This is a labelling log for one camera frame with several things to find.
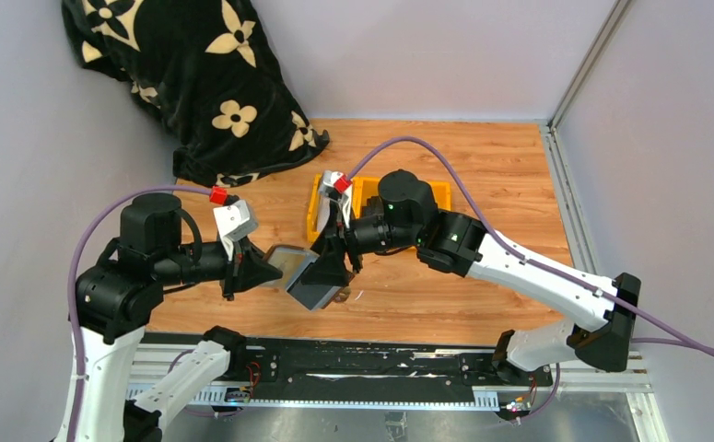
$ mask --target yellow plastic container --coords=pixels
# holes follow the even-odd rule
[[[313,190],[310,193],[306,220],[309,242],[313,242],[319,237],[319,232],[316,231],[316,217],[319,213],[319,181],[321,179],[322,175],[316,174],[313,178]],[[379,194],[379,181],[380,178],[372,177],[356,177],[352,181],[354,185],[354,200],[351,209],[357,218],[362,213],[362,206],[368,205],[368,198]],[[451,210],[451,185],[446,181],[428,181],[427,183],[432,188],[432,194],[438,204],[438,208]]]

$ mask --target white wall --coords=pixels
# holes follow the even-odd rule
[[[174,144],[124,85],[75,66],[60,16],[53,0],[0,2],[0,441],[57,433],[71,364],[65,278],[80,233],[117,197],[171,182]]]
[[[547,119],[614,0],[253,0],[310,116]]]
[[[635,2],[560,133],[602,268],[714,345],[714,2]],[[641,351],[671,440],[714,440],[714,360]]]

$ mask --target gray metal floor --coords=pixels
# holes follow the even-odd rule
[[[249,409],[223,420],[181,413],[164,440],[270,442],[567,441],[638,442],[623,393],[562,393],[519,427],[486,429],[493,413]]]

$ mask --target black fabric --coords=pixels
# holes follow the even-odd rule
[[[176,177],[232,187],[315,158],[310,125],[249,0],[62,0],[80,65],[131,84],[180,141]]]

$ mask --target wooden floor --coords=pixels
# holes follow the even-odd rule
[[[536,125],[318,120],[314,126],[328,130],[333,140],[319,158],[233,191],[252,205],[260,227],[251,239],[262,249],[276,243],[310,245],[304,224],[315,173],[348,171],[380,142],[410,134],[443,152],[497,229],[531,250],[570,262]],[[361,175],[380,177],[399,168],[422,180],[451,182],[432,155],[410,144],[382,152]],[[212,240],[210,203],[199,195],[180,197],[203,236]],[[452,199],[453,210],[473,214],[453,184]],[[150,329],[204,332],[222,325],[248,335],[491,344],[505,330],[560,318],[549,307],[498,285],[429,270],[410,251],[369,255],[364,266],[351,285],[350,299],[325,310],[309,312],[285,292],[264,288],[227,302],[213,283],[169,296],[154,310]]]

